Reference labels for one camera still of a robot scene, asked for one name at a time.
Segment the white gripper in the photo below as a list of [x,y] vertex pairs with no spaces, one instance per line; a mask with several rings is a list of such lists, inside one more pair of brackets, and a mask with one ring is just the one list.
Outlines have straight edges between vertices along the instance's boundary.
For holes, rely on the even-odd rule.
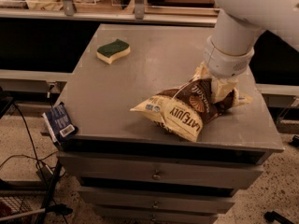
[[214,76],[211,81],[211,101],[216,104],[222,101],[238,83],[237,78],[228,77],[236,77],[245,72],[253,55],[254,49],[250,49],[244,55],[225,54],[214,46],[209,37],[204,49],[204,62],[195,69],[192,78],[209,78],[209,73]]

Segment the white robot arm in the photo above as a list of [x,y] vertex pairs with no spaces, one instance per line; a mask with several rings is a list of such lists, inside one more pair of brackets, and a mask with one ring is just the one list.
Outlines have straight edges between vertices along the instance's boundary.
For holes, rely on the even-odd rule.
[[224,81],[242,74],[263,30],[299,50],[299,0],[215,0],[220,8],[204,48],[204,78]]

